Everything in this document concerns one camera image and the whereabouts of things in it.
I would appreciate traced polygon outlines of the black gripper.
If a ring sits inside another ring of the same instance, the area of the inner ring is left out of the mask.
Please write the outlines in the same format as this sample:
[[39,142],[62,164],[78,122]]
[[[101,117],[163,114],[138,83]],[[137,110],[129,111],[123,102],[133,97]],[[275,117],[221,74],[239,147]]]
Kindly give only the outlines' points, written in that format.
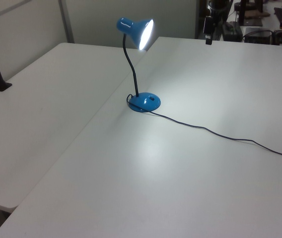
[[203,33],[205,34],[206,45],[212,44],[212,34],[214,33],[215,23],[214,18],[206,16],[204,21]]

